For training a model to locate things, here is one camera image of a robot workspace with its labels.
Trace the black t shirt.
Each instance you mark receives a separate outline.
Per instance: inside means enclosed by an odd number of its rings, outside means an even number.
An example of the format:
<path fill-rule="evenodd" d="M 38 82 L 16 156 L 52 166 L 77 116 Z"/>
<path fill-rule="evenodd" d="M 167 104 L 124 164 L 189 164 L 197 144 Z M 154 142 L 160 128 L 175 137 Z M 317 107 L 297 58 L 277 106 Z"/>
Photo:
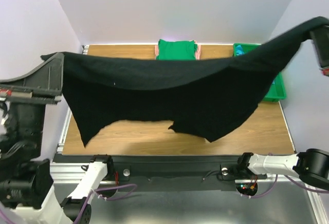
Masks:
<path fill-rule="evenodd" d="M 310 32 L 312 18 L 237 57 L 201 61 L 106 58 L 64 53 L 63 96 L 84 145 L 121 120 L 167 121 L 213 142 L 241 126 Z"/>

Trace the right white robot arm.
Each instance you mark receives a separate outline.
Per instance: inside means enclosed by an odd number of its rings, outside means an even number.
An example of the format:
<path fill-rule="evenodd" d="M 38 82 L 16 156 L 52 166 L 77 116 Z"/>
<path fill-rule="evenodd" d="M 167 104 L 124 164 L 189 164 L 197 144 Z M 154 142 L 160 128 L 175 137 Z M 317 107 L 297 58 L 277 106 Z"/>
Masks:
<path fill-rule="evenodd" d="M 323 75 L 328 76 L 328 26 L 310 32 Z M 250 175 L 275 174 L 299 178 L 313 186 L 314 192 L 328 193 L 328 152 L 308 149 L 288 156 L 244 153 L 237 161 L 235 174 L 243 178 Z"/>

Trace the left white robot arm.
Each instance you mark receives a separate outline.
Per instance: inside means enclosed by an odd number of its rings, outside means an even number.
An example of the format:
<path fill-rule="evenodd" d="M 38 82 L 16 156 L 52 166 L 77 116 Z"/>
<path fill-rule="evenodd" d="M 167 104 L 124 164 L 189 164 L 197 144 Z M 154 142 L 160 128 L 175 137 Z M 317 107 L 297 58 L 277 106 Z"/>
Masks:
<path fill-rule="evenodd" d="M 20 77 L 1 81 L 1 203 L 24 223 L 89 223 L 100 182 L 114 175 L 109 155 L 95 155 L 62 202 L 54 192 L 50 161 L 41 154 L 46 105 L 60 101 L 64 55 L 56 53 Z"/>

